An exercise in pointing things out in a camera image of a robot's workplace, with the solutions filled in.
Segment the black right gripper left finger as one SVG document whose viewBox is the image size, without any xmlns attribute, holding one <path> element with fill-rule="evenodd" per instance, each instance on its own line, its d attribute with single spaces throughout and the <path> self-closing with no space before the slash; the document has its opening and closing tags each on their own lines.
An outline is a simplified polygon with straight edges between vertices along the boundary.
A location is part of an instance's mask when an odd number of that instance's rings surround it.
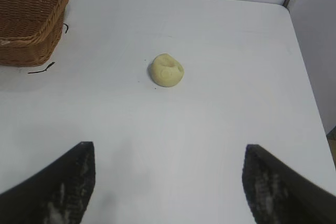
<svg viewBox="0 0 336 224">
<path fill-rule="evenodd" d="M 1 193 L 1 223 L 81 223 L 96 183 L 95 149 L 80 142 Z"/>
</svg>

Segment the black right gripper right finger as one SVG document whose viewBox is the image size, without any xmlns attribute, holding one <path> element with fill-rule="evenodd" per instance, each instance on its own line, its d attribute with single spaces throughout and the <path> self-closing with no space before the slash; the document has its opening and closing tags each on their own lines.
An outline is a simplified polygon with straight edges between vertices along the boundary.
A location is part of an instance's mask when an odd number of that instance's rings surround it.
<svg viewBox="0 0 336 224">
<path fill-rule="evenodd" d="M 242 183 L 256 223 L 335 223 L 335 195 L 260 145 L 246 146 Z"/>
</svg>

